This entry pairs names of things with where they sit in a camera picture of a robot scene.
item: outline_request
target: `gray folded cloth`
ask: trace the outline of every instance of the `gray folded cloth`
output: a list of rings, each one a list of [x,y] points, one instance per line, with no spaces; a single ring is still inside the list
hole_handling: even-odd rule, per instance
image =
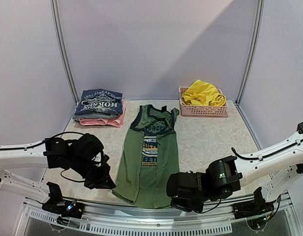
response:
[[[96,113],[87,113],[87,114],[80,114],[80,115],[73,115],[74,120],[79,120],[81,118],[83,119],[111,119],[118,117],[118,114],[108,114],[108,113],[102,113],[102,112],[96,112]]]

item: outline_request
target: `green shirt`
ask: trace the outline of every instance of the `green shirt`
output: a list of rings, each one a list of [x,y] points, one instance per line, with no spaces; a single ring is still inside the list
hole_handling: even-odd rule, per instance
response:
[[[178,114],[176,108],[162,112],[152,105],[140,106],[125,138],[114,195],[137,207],[170,206],[167,180],[179,172],[174,130]]]

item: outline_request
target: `pink basket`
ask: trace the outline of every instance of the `pink basket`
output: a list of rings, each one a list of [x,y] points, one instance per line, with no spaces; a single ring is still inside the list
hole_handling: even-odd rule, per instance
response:
[[[221,107],[216,106],[190,106],[182,104],[182,94],[189,87],[179,87],[179,100],[180,100],[180,111],[182,116],[192,117],[221,117],[227,118],[227,104]]]

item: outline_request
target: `beige table surface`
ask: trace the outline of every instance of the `beige table surface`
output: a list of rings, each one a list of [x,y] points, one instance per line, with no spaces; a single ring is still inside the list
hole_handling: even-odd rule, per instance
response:
[[[167,105],[170,110],[179,109],[178,100],[143,100],[126,101],[124,125],[121,128],[110,126],[81,126],[71,120],[66,131],[91,133],[98,137],[104,145],[104,152],[110,157],[110,176],[114,181],[117,176],[121,159],[123,143],[130,124],[136,118],[140,105],[153,104],[156,108]],[[175,130],[179,147],[180,171],[205,172],[208,165],[214,160],[232,155],[231,147],[235,147],[238,153],[249,153],[257,150],[257,147],[236,107],[231,101],[227,101],[228,118],[191,118],[178,116]],[[75,134],[65,134],[64,139],[78,139]],[[126,205],[108,189],[87,189],[83,183],[74,183],[60,176],[62,169],[47,169],[44,182],[57,183],[63,196],[95,202]],[[63,173],[66,177],[81,180],[80,175],[72,170]],[[253,191],[270,180],[269,176],[260,178],[232,197],[251,194]]]

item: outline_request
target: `dark blue folded shirt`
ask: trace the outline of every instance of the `dark blue folded shirt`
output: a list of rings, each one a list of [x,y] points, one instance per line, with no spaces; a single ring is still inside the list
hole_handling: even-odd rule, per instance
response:
[[[85,90],[75,115],[88,113],[122,114],[122,93],[105,89]]]

